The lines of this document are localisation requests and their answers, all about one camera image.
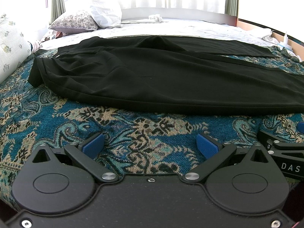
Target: white wall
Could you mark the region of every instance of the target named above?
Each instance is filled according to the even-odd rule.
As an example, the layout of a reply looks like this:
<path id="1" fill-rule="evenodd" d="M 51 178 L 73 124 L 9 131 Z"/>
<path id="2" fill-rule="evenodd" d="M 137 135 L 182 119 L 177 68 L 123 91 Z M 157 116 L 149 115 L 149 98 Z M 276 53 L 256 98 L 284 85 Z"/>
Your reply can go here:
<path id="1" fill-rule="evenodd" d="M 239 18 L 304 42 L 304 0 L 240 0 Z"/>
<path id="2" fill-rule="evenodd" d="M 45 0 L 0 0 L 0 13 L 11 17 L 28 41 L 40 40 L 48 30 L 50 8 Z"/>

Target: blue gripper pad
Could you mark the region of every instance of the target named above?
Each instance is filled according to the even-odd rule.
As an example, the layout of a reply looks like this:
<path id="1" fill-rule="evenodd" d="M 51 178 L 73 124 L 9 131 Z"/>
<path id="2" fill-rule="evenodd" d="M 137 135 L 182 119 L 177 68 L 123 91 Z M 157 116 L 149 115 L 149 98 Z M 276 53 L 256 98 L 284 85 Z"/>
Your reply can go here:
<path id="1" fill-rule="evenodd" d="M 82 147 L 81 151 L 85 155 L 89 156 L 91 159 L 94 159 L 97 157 L 97 155 L 103 149 L 103 146 L 105 143 L 105 136 L 103 134 L 99 134 L 91 141 L 89 141 L 89 140 L 90 140 L 90 138 L 88 140 L 84 141 L 85 145 Z"/>
<path id="2" fill-rule="evenodd" d="M 304 134 L 304 122 L 299 122 L 297 125 L 297 129 L 300 133 Z"/>
<path id="3" fill-rule="evenodd" d="M 211 158 L 214 154 L 218 153 L 219 150 L 222 149 L 222 145 L 220 143 L 204 133 L 197 135 L 196 146 L 206 159 Z"/>

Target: pillow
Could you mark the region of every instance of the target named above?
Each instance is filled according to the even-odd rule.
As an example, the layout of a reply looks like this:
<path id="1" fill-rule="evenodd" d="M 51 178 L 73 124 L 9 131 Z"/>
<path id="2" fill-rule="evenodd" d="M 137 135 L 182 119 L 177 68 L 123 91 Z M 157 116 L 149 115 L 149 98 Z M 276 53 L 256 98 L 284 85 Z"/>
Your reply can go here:
<path id="1" fill-rule="evenodd" d="M 94 21 L 96 21 L 101 28 L 122 27 L 122 12 L 117 1 L 92 0 L 89 9 Z"/>
<path id="2" fill-rule="evenodd" d="M 31 54 L 30 43 L 5 13 L 0 13 L 0 83 Z"/>
<path id="3" fill-rule="evenodd" d="M 63 13 L 50 25 L 49 29 L 67 34 L 77 34 L 96 31 L 98 25 L 87 11 L 79 10 Z"/>

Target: colorful patterned cloth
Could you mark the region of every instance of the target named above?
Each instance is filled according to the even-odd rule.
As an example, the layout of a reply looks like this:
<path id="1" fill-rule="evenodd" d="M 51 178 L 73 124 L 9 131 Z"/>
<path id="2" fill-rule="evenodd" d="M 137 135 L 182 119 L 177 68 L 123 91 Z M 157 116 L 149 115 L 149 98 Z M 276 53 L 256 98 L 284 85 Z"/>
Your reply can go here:
<path id="1" fill-rule="evenodd" d="M 304 66 L 286 50 L 270 50 L 278 58 L 235 57 L 304 75 Z M 205 160 L 196 147 L 200 131 L 219 142 L 250 147 L 259 129 L 289 142 L 303 142 L 296 125 L 303 114 L 271 116 L 185 116 L 144 113 L 81 104 L 55 95 L 46 86 L 33 88 L 27 78 L 33 58 L 52 57 L 57 50 L 38 50 L 0 85 L 0 198 L 18 209 L 11 195 L 13 181 L 39 144 L 63 147 L 100 131 L 104 150 L 95 159 L 124 173 L 186 173 Z"/>

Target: screw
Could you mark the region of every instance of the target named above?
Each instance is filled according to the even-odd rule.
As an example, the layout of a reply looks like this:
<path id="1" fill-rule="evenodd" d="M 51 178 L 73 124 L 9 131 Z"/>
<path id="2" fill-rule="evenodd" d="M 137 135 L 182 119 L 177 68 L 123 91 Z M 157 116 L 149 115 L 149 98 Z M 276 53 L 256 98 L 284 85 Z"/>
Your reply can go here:
<path id="1" fill-rule="evenodd" d="M 23 220 L 23 221 L 21 222 L 21 224 L 22 224 L 22 226 L 23 226 L 24 228 L 31 228 L 31 227 L 32 227 L 32 223 L 31 223 L 30 221 L 28 221 L 28 220 Z"/>
<path id="2" fill-rule="evenodd" d="M 200 178 L 200 175 L 195 172 L 189 172 L 185 175 L 187 180 L 197 180 Z"/>
<path id="3" fill-rule="evenodd" d="M 153 182 L 156 181 L 156 179 L 155 179 L 155 178 L 148 178 L 147 181 L 148 181 L 149 183 L 153 183 Z"/>
<path id="4" fill-rule="evenodd" d="M 271 228 L 279 228 L 281 226 L 281 222 L 279 220 L 275 220 L 271 223 Z"/>
<path id="5" fill-rule="evenodd" d="M 106 172 L 106 173 L 102 174 L 102 176 L 101 176 L 101 178 L 104 180 L 113 180 L 116 177 L 117 177 L 116 174 L 113 172 Z"/>

